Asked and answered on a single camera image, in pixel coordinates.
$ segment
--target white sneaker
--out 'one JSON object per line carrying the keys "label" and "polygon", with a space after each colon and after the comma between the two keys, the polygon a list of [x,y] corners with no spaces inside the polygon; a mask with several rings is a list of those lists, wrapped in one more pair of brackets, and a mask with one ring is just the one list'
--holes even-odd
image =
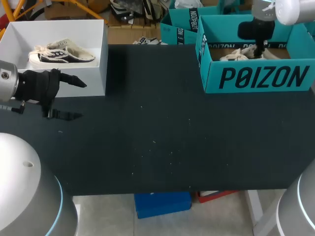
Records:
{"label": "white sneaker", "polygon": [[29,62],[35,69],[78,68],[97,66],[95,56],[75,45],[69,39],[35,46],[29,53]]}
{"label": "white sneaker", "polygon": [[261,58],[254,58],[254,51],[256,49],[256,45],[252,45],[248,48],[244,49],[237,49],[233,51],[231,54],[226,55],[225,57],[220,58],[220,60],[227,61],[227,60],[249,60],[249,59],[268,59],[268,60],[278,60],[277,56],[273,55],[267,48],[265,51],[262,52]]}
{"label": "white sneaker", "polygon": [[222,58],[220,58],[220,60],[222,61],[226,61],[226,60],[248,60],[247,56],[243,55],[241,53],[241,49],[236,49],[234,50],[231,54],[228,54]]}

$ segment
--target floor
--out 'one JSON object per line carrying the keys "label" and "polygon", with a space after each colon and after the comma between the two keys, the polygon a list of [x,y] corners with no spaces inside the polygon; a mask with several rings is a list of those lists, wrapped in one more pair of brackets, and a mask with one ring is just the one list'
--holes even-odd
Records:
{"label": "floor", "polygon": [[[259,192],[263,210],[274,190]],[[133,194],[78,196],[77,236],[252,236],[252,222],[243,192],[200,204],[188,211],[138,219]],[[273,230],[269,236],[277,236]]]}

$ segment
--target red box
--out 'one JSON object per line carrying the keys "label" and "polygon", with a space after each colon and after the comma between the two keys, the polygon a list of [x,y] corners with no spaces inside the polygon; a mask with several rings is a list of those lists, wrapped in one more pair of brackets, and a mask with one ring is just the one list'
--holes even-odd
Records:
{"label": "red box", "polygon": [[200,196],[200,192],[196,192],[196,196],[197,196],[197,198],[198,198],[200,203],[205,203],[205,202],[211,201],[213,199],[217,199],[217,198],[223,197],[225,195],[229,195],[231,193],[236,193],[236,192],[238,192],[238,190],[219,191],[217,193],[213,193],[213,194],[210,194],[210,195],[207,195],[207,196],[204,196],[204,197]]}

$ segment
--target shoelace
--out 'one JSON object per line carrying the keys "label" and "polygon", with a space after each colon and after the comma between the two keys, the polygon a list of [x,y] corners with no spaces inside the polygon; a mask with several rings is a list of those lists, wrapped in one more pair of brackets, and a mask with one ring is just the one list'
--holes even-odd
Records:
{"label": "shoelace", "polygon": [[38,53],[43,54],[46,57],[55,55],[47,47],[43,47],[40,45],[35,46],[34,51],[30,52],[29,55],[30,54],[38,54]]}

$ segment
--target blue box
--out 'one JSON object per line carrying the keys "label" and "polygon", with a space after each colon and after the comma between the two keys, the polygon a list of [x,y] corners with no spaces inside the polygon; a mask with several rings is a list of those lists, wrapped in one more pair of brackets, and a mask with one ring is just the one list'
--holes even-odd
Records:
{"label": "blue box", "polygon": [[304,24],[284,26],[276,22],[273,37],[268,41],[270,47],[286,47],[291,59],[212,60],[211,47],[247,47],[252,43],[237,36],[238,25],[252,19],[251,15],[200,17],[196,54],[205,92],[309,90],[315,78],[315,43]]}
{"label": "blue box", "polygon": [[191,197],[189,192],[135,194],[134,202],[138,218],[189,210]]}
{"label": "blue box", "polygon": [[218,0],[218,4],[216,6],[190,9],[175,9],[174,1],[175,0],[172,1],[169,9],[172,25],[185,30],[197,32],[199,16],[223,14],[224,0]]}
{"label": "blue box", "polygon": [[167,14],[161,21],[161,39],[167,44],[195,44],[197,33],[172,26],[171,18]]}

